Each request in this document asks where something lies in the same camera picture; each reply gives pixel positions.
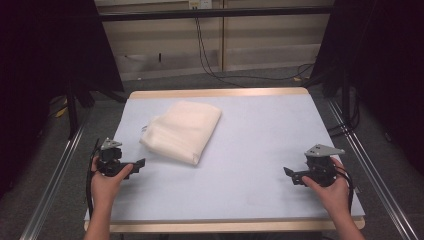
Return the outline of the white cloth towel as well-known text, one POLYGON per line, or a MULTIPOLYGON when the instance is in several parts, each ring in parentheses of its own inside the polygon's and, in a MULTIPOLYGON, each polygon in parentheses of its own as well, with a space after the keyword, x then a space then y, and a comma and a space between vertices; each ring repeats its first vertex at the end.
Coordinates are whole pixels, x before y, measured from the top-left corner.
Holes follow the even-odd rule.
POLYGON ((179 101, 149 122, 140 143, 153 153, 197 165, 221 114, 210 104, 179 101))

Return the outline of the person's right hand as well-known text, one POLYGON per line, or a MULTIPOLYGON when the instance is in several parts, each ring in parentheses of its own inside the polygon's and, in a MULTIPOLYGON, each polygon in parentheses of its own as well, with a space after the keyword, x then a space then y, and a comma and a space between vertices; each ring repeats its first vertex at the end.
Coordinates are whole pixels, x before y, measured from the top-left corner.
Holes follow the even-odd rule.
POLYGON ((333 220, 337 217, 351 216, 348 203, 349 188, 344 177, 338 175, 334 183, 328 187, 321 187, 307 176, 304 176, 302 181, 317 194, 333 220))

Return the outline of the metal floor rail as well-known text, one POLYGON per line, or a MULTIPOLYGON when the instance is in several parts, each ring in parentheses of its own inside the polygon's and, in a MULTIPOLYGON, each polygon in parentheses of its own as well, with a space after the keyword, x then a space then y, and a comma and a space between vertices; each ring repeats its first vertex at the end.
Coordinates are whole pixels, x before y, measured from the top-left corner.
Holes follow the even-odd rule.
POLYGON ((400 205, 397 203, 390 190, 386 186, 384 180, 374 166, 371 158, 364 149, 356 133, 353 130, 348 129, 347 122, 342 118, 341 107, 339 104, 335 100, 329 100, 328 105, 337 122, 342 125, 341 129, 345 138, 349 142, 350 147, 352 148, 359 163, 367 174, 369 181, 371 182, 376 194, 378 195, 381 203, 388 213, 392 223, 400 233, 401 239, 419 240, 406 214, 401 209, 400 205))
POLYGON ((64 174, 73 158, 73 155, 78 147, 80 139, 83 135, 84 128, 90 118, 91 110, 83 110, 82 117, 76 118, 76 125, 70 120, 70 136, 66 137, 66 146, 61 152, 61 156, 56 159, 56 165, 53 173, 50 176, 49 182, 44 188, 42 195, 37 203, 37 206, 26 224, 26 227, 21 234, 19 240, 37 240, 47 219, 49 211, 53 205, 57 192, 60 189, 64 174))

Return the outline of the black horizontal bar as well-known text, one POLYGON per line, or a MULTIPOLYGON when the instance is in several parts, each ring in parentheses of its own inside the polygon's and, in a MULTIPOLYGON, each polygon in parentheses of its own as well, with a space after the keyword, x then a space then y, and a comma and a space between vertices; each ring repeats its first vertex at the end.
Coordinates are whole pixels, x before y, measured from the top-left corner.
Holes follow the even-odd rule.
POLYGON ((171 11, 154 11, 154 12, 101 13, 98 16, 98 18, 102 22, 170 20, 170 19, 189 19, 189 18, 330 14, 334 10, 335 10, 334 6, 229 8, 229 9, 171 10, 171 11))

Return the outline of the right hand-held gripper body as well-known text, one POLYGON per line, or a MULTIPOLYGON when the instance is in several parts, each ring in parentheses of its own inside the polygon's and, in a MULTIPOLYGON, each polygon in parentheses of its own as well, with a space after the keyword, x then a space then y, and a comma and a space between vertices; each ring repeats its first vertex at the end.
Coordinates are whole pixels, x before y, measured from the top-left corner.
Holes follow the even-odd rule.
POLYGON ((342 155, 345 151, 322 144, 316 144, 304 155, 307 158, 309 168, 309 177, 318 183, 321 187, 332 185, 336 179, 337 171, 331 157, 333 155, 342 155))

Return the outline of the black curtain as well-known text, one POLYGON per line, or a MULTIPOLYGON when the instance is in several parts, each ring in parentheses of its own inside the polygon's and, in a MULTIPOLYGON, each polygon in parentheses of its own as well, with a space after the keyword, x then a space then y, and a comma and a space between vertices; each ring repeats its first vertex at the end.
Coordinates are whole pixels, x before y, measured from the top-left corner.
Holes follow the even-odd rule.
POLYGON ((94 0, 0 0, 0 198, 33 153, 50 101, 121 91, 94 0))
POLYGON ((424 0, 334 0, 312 78, 348 82, 424 175, 424 0))

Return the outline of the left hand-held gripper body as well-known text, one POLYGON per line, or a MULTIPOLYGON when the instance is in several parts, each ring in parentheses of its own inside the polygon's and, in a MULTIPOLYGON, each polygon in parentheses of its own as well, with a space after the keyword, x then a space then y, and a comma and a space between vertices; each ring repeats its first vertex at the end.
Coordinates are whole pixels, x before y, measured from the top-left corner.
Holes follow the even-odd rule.
POLYGON ((106 138, 100 146, 99 160, 97 161, 97 170, 107 177, 116 176, 127 163, 121 163, 122 151, 121 142, 106 138))

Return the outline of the white wall outlet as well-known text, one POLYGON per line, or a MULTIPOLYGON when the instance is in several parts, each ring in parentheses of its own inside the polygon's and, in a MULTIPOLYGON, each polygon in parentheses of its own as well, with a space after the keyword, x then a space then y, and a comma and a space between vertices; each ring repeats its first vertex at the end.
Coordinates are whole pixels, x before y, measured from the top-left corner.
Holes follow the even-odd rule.
POLYGON ((212 8, 212 0, 189 0, 188 3, 191 10, 212 8))

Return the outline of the person's left hand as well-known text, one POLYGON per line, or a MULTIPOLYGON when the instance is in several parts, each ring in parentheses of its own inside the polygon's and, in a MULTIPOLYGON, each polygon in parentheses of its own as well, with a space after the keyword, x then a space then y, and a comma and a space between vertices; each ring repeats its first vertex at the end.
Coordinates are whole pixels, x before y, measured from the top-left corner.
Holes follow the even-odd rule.
POLYGON ((94 209, 111 207, 117 196, 121 182, 131 173, 133 165, 125 166, 116 176, 107 177, 97 170, 99 158, 95 157, 91 166, 93 173, 91 181, 91 194, 94 201, 94 209))

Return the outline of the black metal stand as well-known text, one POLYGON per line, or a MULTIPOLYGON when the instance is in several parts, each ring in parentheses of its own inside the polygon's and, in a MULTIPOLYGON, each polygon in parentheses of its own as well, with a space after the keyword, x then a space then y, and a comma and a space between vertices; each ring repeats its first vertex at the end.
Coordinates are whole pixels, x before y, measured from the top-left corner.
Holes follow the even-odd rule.
POLYGON ((125 103, 127 101, 125 97, 114 93, 112 90, 100 84, 82 80, 69 81, 66 86, 66 100, 70 124, 69 140, 71 140, 79 130, 76 101, 79 101, 83 108, 93 107, 95 100, 91 95, 92 91, 100 92, 118 103, 125 103))
POLYGON ((351 126, 351 115, 350 115, 350 82, 349 74, 343 73, 343 85, 342 85, 342 118, 346 127, 351 126))

